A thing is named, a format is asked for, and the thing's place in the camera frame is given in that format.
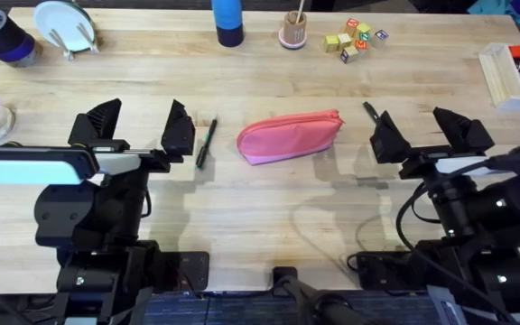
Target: butcher block tabletop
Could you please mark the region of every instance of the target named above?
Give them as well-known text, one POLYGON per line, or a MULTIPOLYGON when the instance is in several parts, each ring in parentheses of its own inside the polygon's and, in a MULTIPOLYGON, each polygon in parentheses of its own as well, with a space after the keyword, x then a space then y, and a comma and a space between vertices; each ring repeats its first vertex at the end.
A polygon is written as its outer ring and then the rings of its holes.
MULTIPOLYGON (((478 62, 491 42, 520 44, 509 16, 307 13, 308 42, 290 51, 278 42, 281 12, 244 12, 246 38, 230 49, 218 43, 210 11, 86 10, 101 53, 67 61, 35 29, 32 8, 12 9, 43 55, 25 69, 0 61, 0 102, 16 113, 0 144, 67 145, 77 113, 120 98, 115 138, 154 148, 177 99, 193 118, 197 152, 218 116, 203 171, 191 156, 151 176, 153 213, 140 227, 140 237, 157 240, 162 251, 209 252, 211 291, 265 290, 274 266, 295 266, 319 289, 357 289, 348 255, 402 248, 395 215, 419 181, 399 180, 397 164, 376 163, 364 101, 388 110, 412 145, 446 144, 435 107, 480 119, 497 144, 489 154, 520 145, 520 112, 493 107, 478 62), (339 33, 348 18, 385 30, 386 47, 349 64, 324 52, 324 36, 339 33), (237 150, 246 125, 332 108, 345 124, 324 152, 251 166, 237 150)), ((2 293, 55 292, 55 251, 34 241, 33 206, 43 188, 0 185, 2 293)), ((436 217, 427 198, 417 212, 436 217)), ((443 235, 412 214, 404 232, 413 241, 443 235)))

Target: pen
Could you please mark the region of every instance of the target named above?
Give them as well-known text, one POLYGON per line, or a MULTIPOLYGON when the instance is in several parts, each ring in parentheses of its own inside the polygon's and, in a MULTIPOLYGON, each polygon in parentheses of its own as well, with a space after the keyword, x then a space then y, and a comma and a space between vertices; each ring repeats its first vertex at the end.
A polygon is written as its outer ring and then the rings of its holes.
POLYGON ((365 107, 365 110, 368 112, 368 115, 370 118, 372 118, 372 121, 375 122, 375 124, 378 123, 378 113, 376 112, 375 108, 370 105, 368 102, 362 103, 362 105, 365 107))
POLYGON ((208 135, 206 135, 206 141, 204 145, 200 148, 200 152, 198 153, 198 158, 196 159, 196 167, 198 169, 202 169, 204 167, 204 162, 206 161, 206 156, 208 155, 209 144, 212 142, 212 136, 214 135, 214 131, 216 131, 216 124, 218 123, 218 118, 214 118, 212 123, 209 125, 208 135))

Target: wooden alphabet block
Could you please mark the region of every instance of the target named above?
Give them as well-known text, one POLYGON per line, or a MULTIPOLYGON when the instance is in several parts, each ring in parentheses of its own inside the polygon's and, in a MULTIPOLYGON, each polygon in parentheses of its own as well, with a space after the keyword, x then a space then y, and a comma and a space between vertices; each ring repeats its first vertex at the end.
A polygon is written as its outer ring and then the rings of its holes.
POLYGON ((337 35, 329 35, 324 37, 324 43, 322 44, 322 47, 327 53, 336 51, 339 47, 339 37, 337 35))
POLYGON ((354 32, 357 30, 358 21, 349 18, 347 24, 344 26, 344 30, 342 32, 347 33, 348 36, 354 37, 354 32))
POLYGON ((367 53, 368 45, 365 41, 355 41, 354 47, 358 50, 359 57, 364 56, 367 53))
POLYGON ((368 32, 359 32, 358 39, 364 42, 370 42, 370 34, 368 32))
POLYGON ((357 31, 359 33, 368 33, 370 32, 370 26, 368 26, 366 23, 359 23, 357 26, 357 31))
POLYGON ((388 38, 388 34, 380 30, 378 32, 375 32, 375 36, 372 37, 371 43, 372 46, 374 46, 376 49, 382 49, 386 45, 386 39, 388 38))
POLYGON ((350 46, 352 39, 347 33, 339 34, 339 49, 342 50, 345 47, 350 46))
POLYGON ((340 54, 340 59, 344 63, 350 63, 353 60, 358 59, 358 50, 356 48, 353 48, 352 46, 348 46, 346 49, 342 50, 342 53, 340 54))

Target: blue water bottle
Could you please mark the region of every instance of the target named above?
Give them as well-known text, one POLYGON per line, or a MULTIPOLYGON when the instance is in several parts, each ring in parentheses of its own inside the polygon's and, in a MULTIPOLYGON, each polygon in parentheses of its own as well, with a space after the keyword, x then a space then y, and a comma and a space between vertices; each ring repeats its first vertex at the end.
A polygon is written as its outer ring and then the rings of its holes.
POLYGON ((212 0, 218 42, 226 47, 235 47, 244 40, 242 4, 240 0, 212 0))

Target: pink pencil case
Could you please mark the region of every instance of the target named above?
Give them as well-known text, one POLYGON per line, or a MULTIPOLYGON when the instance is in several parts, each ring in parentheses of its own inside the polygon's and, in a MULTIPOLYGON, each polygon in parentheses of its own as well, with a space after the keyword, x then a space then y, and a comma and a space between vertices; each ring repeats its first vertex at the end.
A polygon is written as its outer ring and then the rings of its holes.
POLYGON ((250 164, 277 162, 328 149, 343 123, 336 109, 272 117, 242 130, 237 147, 250 164))

